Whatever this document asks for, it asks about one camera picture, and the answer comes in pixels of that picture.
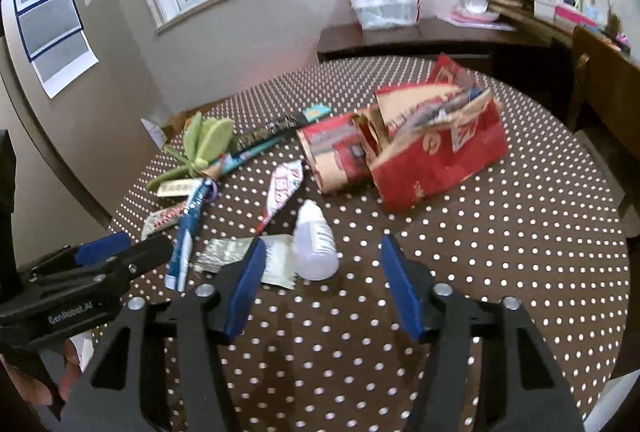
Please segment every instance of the round table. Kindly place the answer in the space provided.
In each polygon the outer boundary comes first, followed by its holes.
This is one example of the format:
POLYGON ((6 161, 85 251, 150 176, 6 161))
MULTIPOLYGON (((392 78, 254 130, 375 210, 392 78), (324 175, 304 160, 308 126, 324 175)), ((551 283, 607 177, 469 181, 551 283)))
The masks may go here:
MULTIPOLYGON (((211 113, 247 131, 316 102, 336 115, 351 112, 372 103, 377 86, 426 79, 430 65, 398 57, 323 63, 228 98, 211 113)), ((408 258, 426 262, 437 281, 477 299, 519 298, 557 357, 583 417, 593 408, 616 361, 629 291, 625 237, 607 183, 545 108, 492 78, 478 79, 504 107, 510 150, 459 186, 394 215, 385 212, 372 185, 321 195, 306 173, 299 202, 313 199, 322 207, 340 269, 322 282, 299 279, 291 291, 263 286, 244 334, 221 348, 244 430, 402 430, 428 349, 400 329, 385 287, 379 247, 389 233, 408 258)), ((203 213, 195 253, 211 238, 253 235, 271 171, 302 157, 292 138, 225 177, 219 198, 203 213)), ((176 164, 165 153, 149 164, 120 206, 113 231, 138 240, 144 218, 160 208, 145 183, 176 164)), ((281 213, 268 233, 291 233, 298 206, 281 213)), ((151 303, 176 298, 179 293, 164 289, 165 271, 137 279, 128 296, 151 303)), ((188 284, 203 280, 191 271, 188 284)), ((173 427, 182 432, 175 343, 166 348, 173 427)), ((473 426, 480 354, 475 338, 460 430, 473 426)))

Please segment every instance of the toothpaste tube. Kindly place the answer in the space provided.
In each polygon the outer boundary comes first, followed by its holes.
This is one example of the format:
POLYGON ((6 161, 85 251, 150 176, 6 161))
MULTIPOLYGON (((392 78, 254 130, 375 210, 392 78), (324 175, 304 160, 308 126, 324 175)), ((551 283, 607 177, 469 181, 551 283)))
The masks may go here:
POLYGON ((169 269, 164 276, 164 286, 167 289, 184 291, 193 240, 200 228, 202 205, 212 189, 214 189, 215 195, 217 186, 212 179, 207 177, 193 189, 187 199, 184 215, 178 225, 178 235, 174 245, 174 252, 169 261, 169 269))
POLYGON ((269 192, 267 193, 267 206, 264 209, 262 222, 256 228, 258 234, 271 222, 273 216, 287 204, 293 193, 302 184, 302 161, 291 161, 279 165, 271 174, 269 192))

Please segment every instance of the small card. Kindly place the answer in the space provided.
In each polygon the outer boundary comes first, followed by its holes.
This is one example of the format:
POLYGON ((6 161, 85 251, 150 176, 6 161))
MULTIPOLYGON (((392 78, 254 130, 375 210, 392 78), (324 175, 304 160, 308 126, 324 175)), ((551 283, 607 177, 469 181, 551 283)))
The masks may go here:
POLYGON ((196 179, 176 179, 174 181, 165 181, 158 188, 156 195, 158 197, 188 197, 201 182, 201 177, 196 179))

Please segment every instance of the stuffed toy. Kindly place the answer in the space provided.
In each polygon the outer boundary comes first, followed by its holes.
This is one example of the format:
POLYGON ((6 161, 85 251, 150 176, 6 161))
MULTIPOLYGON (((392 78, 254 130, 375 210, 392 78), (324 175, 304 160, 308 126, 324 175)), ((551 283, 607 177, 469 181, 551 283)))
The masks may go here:
POLYGON ((200 171, 208 168, 210 163, 226 150, 235 129, 236 124, 232 119, 203 119, 202 112, 196 112, 188 120, 182 137, 184 156, 171 145, 165 145, 163 149, 172 158, 180 161, 181 166, 151 179, 146 184, 146 189, 155 192, 165 181, 186 176, 197 177, 200 171))

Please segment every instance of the red and white wrapper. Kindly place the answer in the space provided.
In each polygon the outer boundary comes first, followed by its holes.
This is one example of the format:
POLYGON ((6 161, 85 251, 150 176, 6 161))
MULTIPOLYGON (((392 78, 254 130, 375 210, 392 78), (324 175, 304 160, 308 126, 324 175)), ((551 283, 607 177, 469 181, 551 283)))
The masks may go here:
POLYGON ((145 238, 153 232, 171 227, 180 221, 186 205, 187 201, 183 201, 177 205, 170 206, 169 208, 160 209, 150 213, 145 219, 140 240, 145 240, 145 238))
POLYGON ((255 229, 257 233, 261 233, 264 228, 271 222, 273 216, 287 204, 293 193, 302 184, 303 178, 302 161, 291 161, 279 165, 271 174, 271 182, 269 184, 269 192, 267 193, 267 206, 262 215, 262 222, 255 229))

